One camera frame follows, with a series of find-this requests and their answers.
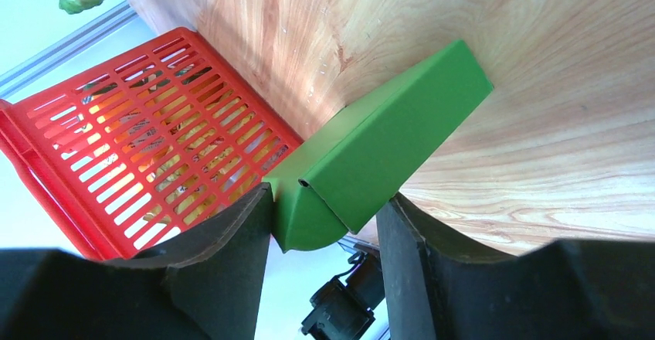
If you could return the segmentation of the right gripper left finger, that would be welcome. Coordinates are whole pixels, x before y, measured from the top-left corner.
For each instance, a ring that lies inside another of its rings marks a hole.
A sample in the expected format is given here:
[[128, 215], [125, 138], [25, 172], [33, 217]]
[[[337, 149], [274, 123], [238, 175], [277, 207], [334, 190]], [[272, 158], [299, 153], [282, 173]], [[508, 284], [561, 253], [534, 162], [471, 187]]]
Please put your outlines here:
[[131, 259], [1, 251], [3, 339], [251, 339], [273, 219], [261, 183]]

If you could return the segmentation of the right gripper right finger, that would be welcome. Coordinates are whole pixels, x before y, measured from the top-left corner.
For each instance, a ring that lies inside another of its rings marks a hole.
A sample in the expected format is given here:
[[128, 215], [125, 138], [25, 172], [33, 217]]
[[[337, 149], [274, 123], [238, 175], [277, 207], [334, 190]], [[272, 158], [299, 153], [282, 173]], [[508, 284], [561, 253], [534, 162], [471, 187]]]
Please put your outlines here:
[[394, 339], [652, 339], [654, 245], [555, 240], [520, 256], [398, 194], [377, 213]]

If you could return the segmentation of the green paper box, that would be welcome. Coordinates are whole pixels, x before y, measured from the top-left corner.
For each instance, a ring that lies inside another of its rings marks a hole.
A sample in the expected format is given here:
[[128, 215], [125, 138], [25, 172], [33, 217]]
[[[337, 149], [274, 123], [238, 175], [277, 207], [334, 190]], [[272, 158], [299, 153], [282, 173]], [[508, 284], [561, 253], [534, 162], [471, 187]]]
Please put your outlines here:
[[340, 110], [265, 177], [280, 249], [359, 233], [492, 90], [457, 40]]

